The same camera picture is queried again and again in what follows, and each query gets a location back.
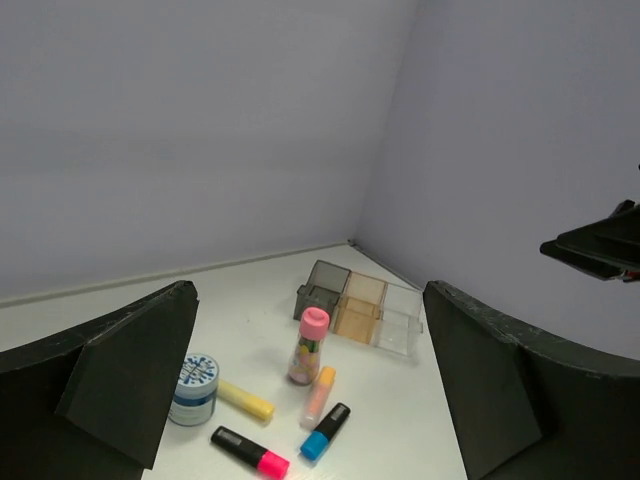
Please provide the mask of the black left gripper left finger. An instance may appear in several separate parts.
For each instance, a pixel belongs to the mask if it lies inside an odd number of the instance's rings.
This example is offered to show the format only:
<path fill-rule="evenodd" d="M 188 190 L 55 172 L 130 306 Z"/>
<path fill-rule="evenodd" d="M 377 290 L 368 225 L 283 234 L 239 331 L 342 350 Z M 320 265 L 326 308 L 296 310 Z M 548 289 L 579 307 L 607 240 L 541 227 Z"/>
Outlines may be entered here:
<path fill-rule="evenodd" d="M 177 281 L 1 354 L 4 479 L 139 479 L 152 469 L 199 305 Z"/>

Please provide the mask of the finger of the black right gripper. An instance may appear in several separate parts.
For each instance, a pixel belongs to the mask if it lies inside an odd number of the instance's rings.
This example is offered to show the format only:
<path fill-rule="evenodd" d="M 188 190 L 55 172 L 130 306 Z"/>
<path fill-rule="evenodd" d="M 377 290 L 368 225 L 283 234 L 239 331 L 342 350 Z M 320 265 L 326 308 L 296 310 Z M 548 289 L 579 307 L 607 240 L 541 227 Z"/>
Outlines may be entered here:
<path fill-rule="evenodd" d="M 639 281 L 639 204 L 619 203 L 607 218 L 562 233 L 540 253 L 602 281 Z"/>

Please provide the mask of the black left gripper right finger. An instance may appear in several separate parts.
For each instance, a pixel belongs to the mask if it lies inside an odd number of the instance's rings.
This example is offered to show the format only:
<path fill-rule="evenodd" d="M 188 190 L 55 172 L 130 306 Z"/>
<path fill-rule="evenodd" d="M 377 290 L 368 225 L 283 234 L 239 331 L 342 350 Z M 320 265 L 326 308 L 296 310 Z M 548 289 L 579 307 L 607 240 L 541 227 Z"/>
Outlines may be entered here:
<path fill-rule="evenodd" d="M 639 363 L 506 315 L 444 281 L 427 326 L 470 479 L 636 479 Z"/>

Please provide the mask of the blue lidded round jar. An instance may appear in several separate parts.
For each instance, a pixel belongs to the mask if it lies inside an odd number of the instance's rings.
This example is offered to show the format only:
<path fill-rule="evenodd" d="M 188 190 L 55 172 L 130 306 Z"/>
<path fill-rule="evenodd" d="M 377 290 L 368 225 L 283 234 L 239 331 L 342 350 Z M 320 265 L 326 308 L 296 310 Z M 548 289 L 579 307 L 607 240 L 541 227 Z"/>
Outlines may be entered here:
<path fill-rule="evenodd" d="M 198 426 L 213 415 L 220 368 L 215 359 L 202 353 L 188 353 L 182 364 L 168 418 L 181 426 Z"/>

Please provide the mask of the black pink highlighter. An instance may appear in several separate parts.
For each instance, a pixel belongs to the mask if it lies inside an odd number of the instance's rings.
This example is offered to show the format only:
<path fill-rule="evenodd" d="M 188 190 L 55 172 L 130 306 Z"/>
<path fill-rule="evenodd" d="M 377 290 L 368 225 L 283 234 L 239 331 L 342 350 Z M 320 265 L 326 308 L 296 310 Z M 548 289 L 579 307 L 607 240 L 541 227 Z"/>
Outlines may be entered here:
<path fill-rule="evenodd" d="M 219 426 L 210 440 L 235 459 L 270 479 L 283 479 L 288 472 L 288 460 L 225 426 Z"/>

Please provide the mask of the yellow highlighter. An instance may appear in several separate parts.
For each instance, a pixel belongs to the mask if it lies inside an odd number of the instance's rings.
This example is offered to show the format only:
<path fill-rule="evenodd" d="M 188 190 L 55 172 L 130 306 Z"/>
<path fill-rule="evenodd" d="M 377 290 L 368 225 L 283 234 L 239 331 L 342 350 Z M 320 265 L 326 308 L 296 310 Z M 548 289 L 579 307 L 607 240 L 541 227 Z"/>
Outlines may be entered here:
<path fill-rule="evenodd" d="M 218 382 L 218 396 L 262 422 L 269 422 L 275 412 L 275 406 L 269 401 L 222 379 Z"/>

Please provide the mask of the orange highlighter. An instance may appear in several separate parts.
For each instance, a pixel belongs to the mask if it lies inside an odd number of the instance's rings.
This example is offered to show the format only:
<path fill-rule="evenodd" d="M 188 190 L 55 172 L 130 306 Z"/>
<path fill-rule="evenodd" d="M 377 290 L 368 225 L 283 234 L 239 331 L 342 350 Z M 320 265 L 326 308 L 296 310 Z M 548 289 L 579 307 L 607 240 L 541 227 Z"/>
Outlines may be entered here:
<path fill-rule="evenodd" d="M 313 430 L 321 420 L 325 405 L 331 394 L 336 378 L 336 369 L 325 366 L 321 369 L 310 390 L 300 426 L 307 430 Z"/>

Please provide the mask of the pink capped eraser bottle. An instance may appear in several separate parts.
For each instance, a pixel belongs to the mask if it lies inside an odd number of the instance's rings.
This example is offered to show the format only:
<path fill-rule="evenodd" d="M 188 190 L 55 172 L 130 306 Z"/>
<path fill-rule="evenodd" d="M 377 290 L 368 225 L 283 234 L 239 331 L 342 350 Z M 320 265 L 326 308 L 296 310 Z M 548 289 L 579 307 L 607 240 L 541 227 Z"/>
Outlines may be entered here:
<path fill-rule="evenodd" d="M 329 314 L 321 308 L 308 307 L 303 311 L 297 342 L 288 368 L 288 377 L 292 382 L 309 385 L 317 377 L 321 349 L 329 325 Z"/>

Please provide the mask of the clear plastic bin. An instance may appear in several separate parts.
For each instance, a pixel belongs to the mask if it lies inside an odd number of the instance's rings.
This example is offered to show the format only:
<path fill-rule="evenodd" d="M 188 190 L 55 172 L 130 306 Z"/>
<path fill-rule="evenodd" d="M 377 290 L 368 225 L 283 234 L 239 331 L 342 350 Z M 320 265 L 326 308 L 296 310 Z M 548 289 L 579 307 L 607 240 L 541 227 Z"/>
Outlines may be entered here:
<path fill-rule="evenodd" d="M 420 291 L 388 283 L 370 345 L 413 357 L 417 340 L 423 333 L 421 305 Z"/>

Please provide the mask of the amber plastic bin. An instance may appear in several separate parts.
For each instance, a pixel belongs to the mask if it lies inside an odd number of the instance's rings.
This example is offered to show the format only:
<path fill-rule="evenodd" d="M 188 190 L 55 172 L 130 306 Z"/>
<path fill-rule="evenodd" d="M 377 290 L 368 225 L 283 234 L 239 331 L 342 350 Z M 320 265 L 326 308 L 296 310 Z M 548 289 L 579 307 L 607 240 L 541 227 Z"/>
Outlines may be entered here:
<path fill-rule="evenodd" d="M 384 280 L 352 271 L 336 307 L 332 332 L 370 345 L 381 318 L 386 288 Z"/>

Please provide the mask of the black blue highlighter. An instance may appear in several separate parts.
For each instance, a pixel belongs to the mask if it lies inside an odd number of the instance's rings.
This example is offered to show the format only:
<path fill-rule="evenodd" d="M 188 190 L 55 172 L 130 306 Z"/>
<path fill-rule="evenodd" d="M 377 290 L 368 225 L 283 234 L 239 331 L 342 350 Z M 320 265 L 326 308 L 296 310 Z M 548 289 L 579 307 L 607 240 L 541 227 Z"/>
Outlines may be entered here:
<path fill-rule="evenodd" d="M 300 447 L 300 454 L 310 462 L 316 462 L 349 418 L 351 409 L 338 402 L 311 431 Z"/>

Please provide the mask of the smoky grey plastic bin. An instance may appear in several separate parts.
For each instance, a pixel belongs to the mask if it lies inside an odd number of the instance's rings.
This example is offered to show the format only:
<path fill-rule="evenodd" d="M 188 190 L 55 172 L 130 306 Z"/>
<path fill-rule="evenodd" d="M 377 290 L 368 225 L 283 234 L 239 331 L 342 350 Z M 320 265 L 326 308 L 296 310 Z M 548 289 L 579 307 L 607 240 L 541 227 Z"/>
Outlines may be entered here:
<path fill-rule="evenodd" d="M 324 310 L 330 320 L 346 287 L 351 271 L 339 265 L 317 260 L 307 282 L 296 292 L 293 318 L 300 321 L 302 313 L 309 307 Z"/>

